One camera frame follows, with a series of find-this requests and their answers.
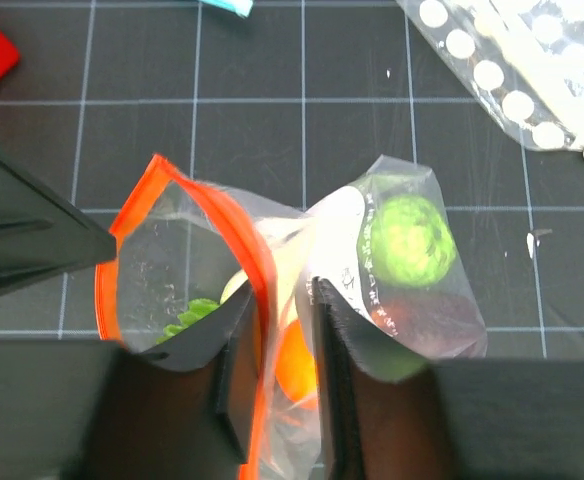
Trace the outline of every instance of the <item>black cutting mat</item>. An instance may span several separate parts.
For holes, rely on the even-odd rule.
[[[304,208],[380,155],[431,166],[489,355],[584,358],[584,162],[525,152],[386,1],[0,0],[0,143],[103,226],[159,151]],[[526,243],[541,238],[536,259]],[[0,335],[95,336],[93,271],[0,299]]]

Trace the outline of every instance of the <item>clear plastic bag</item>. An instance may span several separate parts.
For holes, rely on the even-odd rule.
[[[315,223],[252,193],[194,182],[155,156],[110,228],[117,260],[97,268],[99,334],[135,352],[205,321],[250,281],[265,354],[256,355],[260,379],[241,480],[268,478],[265,471],[307,478],[320,451],[317,408],[288,398],[296,376],[277,370]],[[316,425],[299,425],[308,411],[316,412]]]
[[[584,156],[584,0],[397,0],[505,133]]]
[[[430,168],[382,156],[308,215],[319,229],[296,307],[311,351],[311,282],[320,277],[363,317],[421,355],[485,355],[485,324]]]

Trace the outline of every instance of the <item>green fruit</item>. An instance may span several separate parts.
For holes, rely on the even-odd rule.
[[[369,224],[369,237],[365,232],[366,225],[359,235],[359,258],[365,264],[369,257],[372,273],[387,284],[433,285],[445,277],[457,256],[443,216],[418,195],[385,201]]]

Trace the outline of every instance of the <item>orange fruit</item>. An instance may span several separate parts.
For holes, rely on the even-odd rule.
[[[318,407],[316,363],[296,319],[284,330],[275,366],[276,380],[292,403],[313,410]]]

